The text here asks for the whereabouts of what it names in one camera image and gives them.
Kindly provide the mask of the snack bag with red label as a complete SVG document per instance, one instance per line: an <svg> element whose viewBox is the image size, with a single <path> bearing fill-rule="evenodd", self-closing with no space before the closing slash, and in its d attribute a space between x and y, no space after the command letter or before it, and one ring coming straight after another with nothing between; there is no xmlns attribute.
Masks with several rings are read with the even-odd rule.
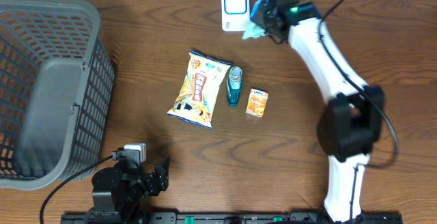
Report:
<svg viewBox="0 0 437 224"><path fill-rule="evenodd" d="M190 124L211 129L219 89L231 63L194 50L190 50L189 55L184 82L167 114Z"/></svg>

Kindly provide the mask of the orange Kleenex tissue pack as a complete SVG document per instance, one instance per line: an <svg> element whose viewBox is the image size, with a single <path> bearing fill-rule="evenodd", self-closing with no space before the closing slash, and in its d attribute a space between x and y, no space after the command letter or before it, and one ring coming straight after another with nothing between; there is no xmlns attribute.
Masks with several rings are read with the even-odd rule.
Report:
<svg viewBox="0 0 437 224"><path fill-rule="evenodd" d="M268 97L268 92L252 88L249 93L246 113L255 117L263 117Z"/></svg>

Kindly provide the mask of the mint green wet wipes pack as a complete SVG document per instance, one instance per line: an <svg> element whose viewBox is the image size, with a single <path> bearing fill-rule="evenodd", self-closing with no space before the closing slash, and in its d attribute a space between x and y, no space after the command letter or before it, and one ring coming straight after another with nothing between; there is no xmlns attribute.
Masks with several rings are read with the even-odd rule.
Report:
<svg viewBox="0 0 437 224"><path fill-rule="evenodd" d="M248 40L250 38L260 38L265 36L266 36L266 31L250 20L246 26L246 30L242 34L242 39Z"/></svg>

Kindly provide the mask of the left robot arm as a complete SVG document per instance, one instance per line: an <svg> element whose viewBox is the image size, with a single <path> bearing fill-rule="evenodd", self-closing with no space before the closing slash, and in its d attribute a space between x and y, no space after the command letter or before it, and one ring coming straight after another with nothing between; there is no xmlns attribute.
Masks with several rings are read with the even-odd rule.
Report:
<svg viewBox="0 0 437 224"><path fill-rule="evenodd" d="M154 197L169 186L170 158L145 173L138 156L124 156L112 167L101 169L92 178L94 207L85 223L149 223L141 207L145 197Z"/></svg>

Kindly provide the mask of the teal mouthwash bottle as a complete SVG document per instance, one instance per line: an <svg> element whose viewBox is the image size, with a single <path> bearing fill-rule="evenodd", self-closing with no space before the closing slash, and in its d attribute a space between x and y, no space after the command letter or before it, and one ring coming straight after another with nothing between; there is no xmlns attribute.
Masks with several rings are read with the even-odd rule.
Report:
<svg viewBox="0 0 437 224"><path fill-rule="evenodd" d="M227 102L231 107L237 107L242 89L242 69L233 66L229 70L227 78Z"/></svg>

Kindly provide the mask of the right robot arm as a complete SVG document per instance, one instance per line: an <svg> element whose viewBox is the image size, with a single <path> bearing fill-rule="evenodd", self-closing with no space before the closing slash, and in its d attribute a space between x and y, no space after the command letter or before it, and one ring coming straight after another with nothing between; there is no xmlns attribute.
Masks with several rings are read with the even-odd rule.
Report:
<svg viewBox="0 0 437 224"><path fill-rule="evenodd" d="M317 83L325 108L316 132L328 156L325 223L364 223L363 178L384 120L384 92L372 87L349 65L328 32L325 16L312 2L259 0L245 36L254 29L287 42Z"/></svg>

